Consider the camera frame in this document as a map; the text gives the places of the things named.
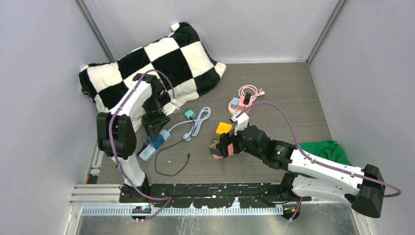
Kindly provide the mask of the dark green cube socket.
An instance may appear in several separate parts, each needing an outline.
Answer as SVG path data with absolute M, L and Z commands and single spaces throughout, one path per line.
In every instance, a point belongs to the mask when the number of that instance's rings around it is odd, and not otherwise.
M 219 141 L 219 139 L 217 139 L 217 138 L 213 138 L 212 139 L 212 141 L 211 141 L 211 143 L 210 143 L 210 145 L 209 145 L 209 150 L 210 150 L 210 153 L 212 154 L 212 155 L 216 155 L 216 156 L 222 156 L 222 153 L 221 153 L 221 151 L 218 149 L 218 147 L 217 147 L 217 144 L 219 143 L 220 141 Z

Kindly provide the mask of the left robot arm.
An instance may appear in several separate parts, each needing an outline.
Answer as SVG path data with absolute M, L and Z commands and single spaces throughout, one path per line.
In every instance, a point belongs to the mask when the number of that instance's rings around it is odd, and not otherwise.
M 110 111 L 100 112 L 96 118 L 99 150 L 112 158 L 126 188 L 132 189 L 131 196 L 139 203 L 150 198 L 150 187 L 134 154 L 137 138 L 132 118 L 143 108 L 142 125 L 149 140 L 156 140 L 162 128 L 170 122 L 159 103 L 163 90 L 163 83 L 151 72 L 137 74 L 120 102 Z

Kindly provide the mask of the light blue plug adapter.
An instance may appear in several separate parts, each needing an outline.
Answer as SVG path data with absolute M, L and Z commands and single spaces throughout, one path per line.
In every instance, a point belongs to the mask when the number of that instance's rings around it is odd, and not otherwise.
M 238 103 L 239 103 L 239 98 L 234 97 L 234 98 L 231 100 L 230 108 L 231 108 L 231 109 L 233 109 L 233 110 L 236 110 L 236 109 L 237 109 L 237 107 L 238 107 Z

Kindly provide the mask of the teal usb charger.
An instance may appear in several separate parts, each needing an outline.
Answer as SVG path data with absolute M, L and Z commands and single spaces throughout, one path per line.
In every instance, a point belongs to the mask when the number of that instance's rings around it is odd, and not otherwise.
M 187 110 L 187 111 L 184 112 L 184 116 L 187 119 L 193 119 L 195 117 L 195 113 L 194 113 L 193 110 Z

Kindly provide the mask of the yellow cube socket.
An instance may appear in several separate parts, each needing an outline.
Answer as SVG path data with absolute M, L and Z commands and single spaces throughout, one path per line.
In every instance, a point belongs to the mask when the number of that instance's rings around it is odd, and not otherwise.
M 220 139 L 222 134 L 228 133 L 231 130 L 232 130 L 231 124 L 220 122 L 217 126 L 215 133 L 216 133 L 217 138 Z

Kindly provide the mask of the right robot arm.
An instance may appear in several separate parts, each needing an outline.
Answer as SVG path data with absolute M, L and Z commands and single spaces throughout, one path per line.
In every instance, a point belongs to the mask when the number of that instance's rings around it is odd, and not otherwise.
M 269 138 L 254 125 L 223 133 L 211 146 L 223 158 L 246 152 L 270 168 L 285 170 L 279 194 L 286 201 L 324 198 L 351 206 L 367 217 L 381 216 L 385 186 L 376 166 L 353 167 L 301 152 L 293 144 Z

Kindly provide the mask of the pink cube socket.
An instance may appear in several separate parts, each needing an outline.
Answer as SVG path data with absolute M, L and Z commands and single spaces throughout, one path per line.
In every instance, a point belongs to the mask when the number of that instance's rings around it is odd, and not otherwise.
M 251 98 L 251 102 L 249 103 L 249 105 L 244 105 L 243 104 L 243 99 L 244 99 L 244 96 L 242 96 L 242 97 L 239 98 L 239 103 L 238 103 L 238 107 L 237 107 L 237 110 L 238 111 L 243 111 L 245 108 L 247 108 L 248 106 L 252 105 L 253 100 L 254 100 L 253 98 Z

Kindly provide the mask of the blue cube socket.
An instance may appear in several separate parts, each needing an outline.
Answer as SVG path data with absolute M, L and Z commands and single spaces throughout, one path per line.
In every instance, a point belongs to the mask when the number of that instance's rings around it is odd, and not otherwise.
M 145 139 L 147 140 L 147 144 L 155 150 L 158 150 L 165 143 L 165 138 L 162 134 L 158 134 L 154 141 L 152 141 L 148 136 L 146 136 Z

